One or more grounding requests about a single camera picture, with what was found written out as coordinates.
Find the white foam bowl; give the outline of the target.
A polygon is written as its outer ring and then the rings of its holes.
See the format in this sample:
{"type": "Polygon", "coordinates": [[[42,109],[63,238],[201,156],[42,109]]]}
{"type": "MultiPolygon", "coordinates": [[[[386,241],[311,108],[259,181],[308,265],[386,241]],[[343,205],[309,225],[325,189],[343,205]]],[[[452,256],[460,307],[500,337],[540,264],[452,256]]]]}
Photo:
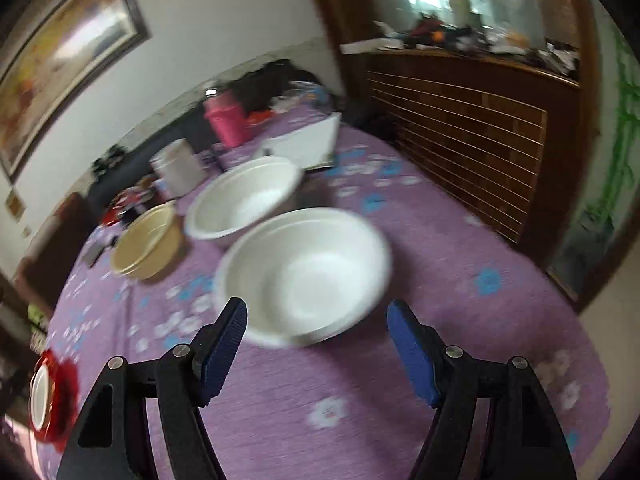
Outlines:
{"type": "Polygon", "coordinates": [[[390,244],[359,214],[307,208],[280,214],[224,254],[213,297],[242,299],[245,337],[269,349],[300,348],[346,332],[380,303],[390,284],[390,244]]]}
{"type": "Polygon", "coordinates": [[[198,194],[186,212],[186,234],[227,249],[260,222],[293,210],[303,177],[285,157],[243,162],[198,194]]]}

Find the white foam plate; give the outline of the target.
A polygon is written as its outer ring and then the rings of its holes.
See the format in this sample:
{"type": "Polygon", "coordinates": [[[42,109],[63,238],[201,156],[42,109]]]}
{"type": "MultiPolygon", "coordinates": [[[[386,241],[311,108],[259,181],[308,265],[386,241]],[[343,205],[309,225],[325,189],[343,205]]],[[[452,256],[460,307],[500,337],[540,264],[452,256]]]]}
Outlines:
{"type": "Polygon", "coordinates": [[[50,376],[46,364],[41,364],[32,376],[29,389],[29,416],[32,429],[40,431],[48,419],[50,404],[50,376]]]}

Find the wooden sideboard cabinet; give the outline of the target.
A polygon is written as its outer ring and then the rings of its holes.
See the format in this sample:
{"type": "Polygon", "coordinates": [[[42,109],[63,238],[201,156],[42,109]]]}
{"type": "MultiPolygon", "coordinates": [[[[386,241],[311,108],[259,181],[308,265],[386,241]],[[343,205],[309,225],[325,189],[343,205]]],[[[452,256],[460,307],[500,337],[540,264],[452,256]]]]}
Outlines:
{"type": "Polygon", "coordinates": [[[580,85],[489,56],[380,49],[344,54],[348,91],[432,181],[544,266],[577,190],[580,85]]]}

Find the black leather sofa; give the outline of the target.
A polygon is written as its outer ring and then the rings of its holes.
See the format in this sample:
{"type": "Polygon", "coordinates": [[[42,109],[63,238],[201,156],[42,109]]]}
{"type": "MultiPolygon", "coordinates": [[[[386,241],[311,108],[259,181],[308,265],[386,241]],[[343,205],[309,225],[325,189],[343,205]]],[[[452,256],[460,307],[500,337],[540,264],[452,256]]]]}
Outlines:
{"type": "MultiPolygon", "coordinates": [[[[245,113],[264,110],[272,98],[290,88],[292,81],[318,84],[320,79],[308,70],[294,65],[287,58],[269,62],[237,80],[225,82],[224,90],[239,102],[245,113]]],[[[86,194],[86,202],[93,217],[99,218],[112,199],[125,188],[134,185],[152,172],[151,159],[175,140],[186,140],[194,153],[208,150],[218,142],[217,131],[205,118],[205,107],[198,103],[167,126],[132,150],[113,145],[92,164],[93,184],[86,194]]]]}

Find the white cylindrical container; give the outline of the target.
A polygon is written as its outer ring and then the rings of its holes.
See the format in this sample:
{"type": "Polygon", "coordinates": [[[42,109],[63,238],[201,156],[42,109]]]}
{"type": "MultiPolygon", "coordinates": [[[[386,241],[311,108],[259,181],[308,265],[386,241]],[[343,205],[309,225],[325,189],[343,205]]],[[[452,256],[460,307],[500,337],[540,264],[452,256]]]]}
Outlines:
{"type": "Polygon", "coordinates": [[[151,157],[150,164],[162,181],[160,192],[168,200],[189,194],[206,179],[206,171],[186,139],[167,144],[151,157]]]}

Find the white notebook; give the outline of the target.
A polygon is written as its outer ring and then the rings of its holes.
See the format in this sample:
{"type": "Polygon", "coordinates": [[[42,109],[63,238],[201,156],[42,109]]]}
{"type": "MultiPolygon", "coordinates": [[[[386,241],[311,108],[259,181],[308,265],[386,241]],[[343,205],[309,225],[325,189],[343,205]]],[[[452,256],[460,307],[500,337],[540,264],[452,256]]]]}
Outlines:
{"type": "Polygon", "coordinates": [[[294,162],[304,171],[330,169],[335,165],[341,119],[340,113],[334,113],[320,122],[267,139],[260,144],[253,158],[279,156],[294,162]]]}

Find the large red scalloped plate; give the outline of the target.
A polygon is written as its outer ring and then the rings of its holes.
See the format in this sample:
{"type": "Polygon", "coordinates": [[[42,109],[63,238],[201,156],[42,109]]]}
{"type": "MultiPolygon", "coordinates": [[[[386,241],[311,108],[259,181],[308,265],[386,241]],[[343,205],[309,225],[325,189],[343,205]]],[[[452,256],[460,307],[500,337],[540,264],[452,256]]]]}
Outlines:
{"type": "Polygon", "coordinates": [[[71,360],[60,360],[51,349],[42,352],[36,363],[34,374],[41,364],[47,365],[50,376],[51,395],[48,419],[46,426],[40,431],[35,431],[32,429],[29,416],[29,428],[37,442],[51,445],[55,452],[62,454],[78,413],[77,366],[71,360]]]}

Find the framed painting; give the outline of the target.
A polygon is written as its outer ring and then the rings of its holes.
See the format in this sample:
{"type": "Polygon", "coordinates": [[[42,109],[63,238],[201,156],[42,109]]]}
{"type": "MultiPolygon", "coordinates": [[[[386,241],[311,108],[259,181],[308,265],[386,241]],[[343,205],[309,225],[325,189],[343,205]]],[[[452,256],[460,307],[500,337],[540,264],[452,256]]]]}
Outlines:
{"type": "Polygon", "coordinates": [[[148,37],[136,0],[62,0],[40,20],[1,70],[1,168],[11,182],[70,102],[148,37]]]}

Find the pink thermos bottle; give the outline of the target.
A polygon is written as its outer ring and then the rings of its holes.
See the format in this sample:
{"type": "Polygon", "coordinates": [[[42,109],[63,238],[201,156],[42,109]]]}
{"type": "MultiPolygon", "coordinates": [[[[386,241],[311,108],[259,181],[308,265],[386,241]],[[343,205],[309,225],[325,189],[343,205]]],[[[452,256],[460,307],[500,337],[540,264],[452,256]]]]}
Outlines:
{"type": "Polygon", "coordinates": [[[205,118],[224,148],[238,148],[250,140],[250,128],[243,107],[231,90],[206,89],[203,105],[205,118]]]}

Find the small red glass dish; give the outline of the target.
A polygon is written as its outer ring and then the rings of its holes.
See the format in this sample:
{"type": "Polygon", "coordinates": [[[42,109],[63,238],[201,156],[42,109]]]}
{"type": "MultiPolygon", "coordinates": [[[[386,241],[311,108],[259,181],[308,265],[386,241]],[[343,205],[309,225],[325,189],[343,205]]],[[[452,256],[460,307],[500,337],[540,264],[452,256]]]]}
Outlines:
{"type": "Polygon", "coordinates": [[[130,226],[148,210],[151,197],[152,193],[141,186],[125,188],[108,205],[101,219],[102,226],[114,226],[116,223],[130,226]]]}

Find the beige bowl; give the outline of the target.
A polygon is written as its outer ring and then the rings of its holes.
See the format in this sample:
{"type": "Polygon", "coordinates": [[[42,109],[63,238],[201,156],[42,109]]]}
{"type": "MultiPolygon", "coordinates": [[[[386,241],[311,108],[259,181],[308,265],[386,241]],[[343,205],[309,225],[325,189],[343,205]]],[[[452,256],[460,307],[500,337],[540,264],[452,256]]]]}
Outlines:
{"type": "Polygon", "coordinates": [[[118,238],[111,269],[128,280],[149,280],[171,264],[183,242],[174,202],[156,206],[134,220],[118,238]]]}

